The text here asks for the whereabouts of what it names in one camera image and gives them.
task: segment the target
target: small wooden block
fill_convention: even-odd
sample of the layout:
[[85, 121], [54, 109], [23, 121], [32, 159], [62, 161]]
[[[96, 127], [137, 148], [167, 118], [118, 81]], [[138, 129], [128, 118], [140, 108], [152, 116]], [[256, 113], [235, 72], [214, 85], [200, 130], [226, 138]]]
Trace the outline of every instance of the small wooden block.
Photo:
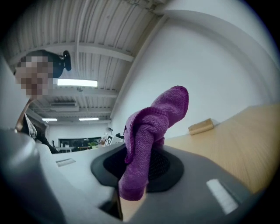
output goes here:
[[211, 118], [189, 127], [189, 134], [195, 135], [214, 128]]

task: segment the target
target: air conditioner unit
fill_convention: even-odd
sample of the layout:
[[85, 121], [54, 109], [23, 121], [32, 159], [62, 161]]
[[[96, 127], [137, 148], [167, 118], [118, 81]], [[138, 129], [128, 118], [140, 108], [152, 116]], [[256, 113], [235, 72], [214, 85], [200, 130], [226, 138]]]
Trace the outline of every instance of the air conditioner unit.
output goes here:
[[50, 103], [50, 110], [54, 110], [56, 112], [78, 112], [79, 106], [76, 102], [70, 103]]

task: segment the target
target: fluorescent light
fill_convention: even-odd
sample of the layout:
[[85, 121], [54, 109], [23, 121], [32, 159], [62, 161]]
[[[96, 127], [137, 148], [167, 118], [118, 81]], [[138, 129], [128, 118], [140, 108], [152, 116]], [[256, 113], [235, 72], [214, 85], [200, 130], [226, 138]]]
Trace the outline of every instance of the fluorescent light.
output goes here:
[[97, 121], [99, 118], [79, 118], [80, 121]]
[[58, 79], [58, 86], [91, 86], [97, 87], [97, 81], [81, 79]]
[[56, 118], [42, 118], [43, 121], [57, 121]]

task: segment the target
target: person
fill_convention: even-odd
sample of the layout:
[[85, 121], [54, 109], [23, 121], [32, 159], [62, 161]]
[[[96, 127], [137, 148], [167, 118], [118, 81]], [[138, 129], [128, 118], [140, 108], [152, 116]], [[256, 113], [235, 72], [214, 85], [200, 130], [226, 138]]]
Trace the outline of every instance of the person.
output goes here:
[[59, 153], [56, 148], [49, 144], [42, 130], [36, 128], [26, 115], [29, 105], [47, 94], [48, 84], [53, 78], [53, 63], [46, 55], [42, 54], [42, 51], [31, 52], [21, 58], [14, 75], [16, 82], [21, 85], [21, 89], [26, 90], [26, 95], [29, 96], [15, 129], [47, 145], [52, 154]]

